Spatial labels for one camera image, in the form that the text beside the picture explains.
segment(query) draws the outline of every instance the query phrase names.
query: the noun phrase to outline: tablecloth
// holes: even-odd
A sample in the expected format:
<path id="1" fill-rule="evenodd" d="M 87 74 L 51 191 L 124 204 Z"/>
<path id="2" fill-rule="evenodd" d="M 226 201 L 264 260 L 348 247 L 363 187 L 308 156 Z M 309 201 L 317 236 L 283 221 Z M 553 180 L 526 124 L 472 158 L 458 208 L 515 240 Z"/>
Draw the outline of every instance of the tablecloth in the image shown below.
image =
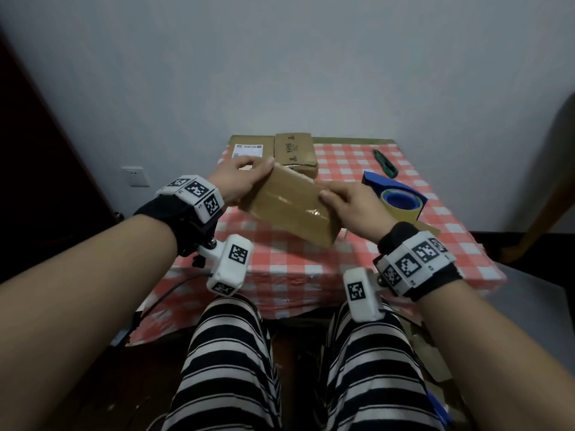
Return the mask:
<path id="1" fill-rule="evenodd" d="M 420 220 L 441 231 L 439 239 L 457 257 L 456 266 L 473 288 L 485 294 L 506 280 L 505 275 L 484 253 L 451 211 L 434 194 L 429 184 L 404 157 L 396 144 L 353 145 L 315 144 L 319 163 L 318 180 L 361 181 L 364 171 L 382 174 L 371 152 L 377 148 L 399 170 L 397 180 L 417 189 L 428 198 Z M 223 152 L 223 160 L 228 154 Z M 220 218 L 216 238 L 241 234 L 254 242 L 248 274 L 241 293 L 253 301 L 264 318 L 297 316 L 317 307 L 336 306 L 345 300 L 341 275 L 357 266 L 373 268 L 377 246 L 342 230 L 334 246 L 322 249 L 270 224 L 257 221 L 237 208 Z M 173 267 L 146 299 L 148 308 L 176 283 L 198 274 L 191 267 L 192 256 L 178 257 Z M 164 334 L 193 326 L 214 295 L 205 287 L 206 278 L 190 280 L 177 288 L 131 334 L 130 345 L 146 343 Z M 408 313 L 413 303 L 384 291 L 384 297 Z"/>

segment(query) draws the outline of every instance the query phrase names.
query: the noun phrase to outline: white wall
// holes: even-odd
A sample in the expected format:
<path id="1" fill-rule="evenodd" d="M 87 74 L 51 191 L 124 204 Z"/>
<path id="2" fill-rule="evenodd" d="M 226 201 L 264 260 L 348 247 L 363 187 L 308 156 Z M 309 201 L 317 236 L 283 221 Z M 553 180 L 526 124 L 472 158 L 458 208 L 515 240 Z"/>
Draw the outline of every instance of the white wall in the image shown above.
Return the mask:
<path id="1" fill-rule="evenodd" d="M 0 0 L 0 25 L 126 214 L 232 134 L 301 130 L 395 138 L 469 229 L 521 230 L 575 91 L 573 0 Z"/>

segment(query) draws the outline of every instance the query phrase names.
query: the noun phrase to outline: green utility knife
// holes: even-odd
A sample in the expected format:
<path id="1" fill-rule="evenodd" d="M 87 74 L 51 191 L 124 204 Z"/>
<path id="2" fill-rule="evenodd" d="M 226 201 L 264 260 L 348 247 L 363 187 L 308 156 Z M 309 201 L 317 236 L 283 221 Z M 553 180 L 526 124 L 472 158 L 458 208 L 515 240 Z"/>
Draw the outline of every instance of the green utility knife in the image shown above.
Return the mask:
<path id="1" fill-rule="evenodd" d="M 384 156 L 383 153 L 377 151 L 376 149 L 372 149 L 371 152 L 373 152 L 373 157 L 376 158 L 377 163 L 379 163 L 385 175 L 387 175 L 391 179 L 397 177 L 399 171 L 397 170 L 395 165 L 391 163 L 387 157 Z"/>

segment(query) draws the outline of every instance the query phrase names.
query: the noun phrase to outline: hand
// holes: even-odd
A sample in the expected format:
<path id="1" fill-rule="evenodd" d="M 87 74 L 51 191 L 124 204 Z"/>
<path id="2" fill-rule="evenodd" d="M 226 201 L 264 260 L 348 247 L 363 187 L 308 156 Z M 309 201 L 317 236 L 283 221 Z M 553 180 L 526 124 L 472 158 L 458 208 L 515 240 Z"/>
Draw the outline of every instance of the hand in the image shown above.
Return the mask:
<path id="1" fill-rule="evenodd" d="M 398 223 L 369 186 L 343 181 L 322 181 L 318 186 L 322 188 L 321 200 L 359 237 L 376 244 Z"/>
<path id="2" fill-rule="evenodd" d="M 225 160 L 206 179 L 220 190 L 220 195 L 228 206 L 237 204 L 240 198 L 274 167 L 274 158 L 268 157 L 249 171 L 240 170 L 246 165 L 253 164 L 255 159 L 256 157 L 240 156 Z"/>

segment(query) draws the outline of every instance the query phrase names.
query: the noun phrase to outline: leg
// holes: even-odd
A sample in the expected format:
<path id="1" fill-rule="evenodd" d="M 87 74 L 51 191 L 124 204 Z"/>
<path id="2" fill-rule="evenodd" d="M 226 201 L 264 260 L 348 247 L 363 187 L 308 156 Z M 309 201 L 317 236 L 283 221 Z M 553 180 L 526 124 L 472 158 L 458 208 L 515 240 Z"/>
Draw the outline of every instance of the leg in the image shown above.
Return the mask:
<path id="1" fill-rule="evenodd" d="M 279 379 L 262 317 L 238 294 L 216 298 L 191 338 L 163 430 L 279 430 L 280 416 Z"/>
<path id="2" fill-rule="evenodd" d="M 399 319 L 390 312 L 358 324 L 347 303 L 340 307 L 328 330 L 319 387 L 316 420 L 322 429 L 443 429 Z"/>

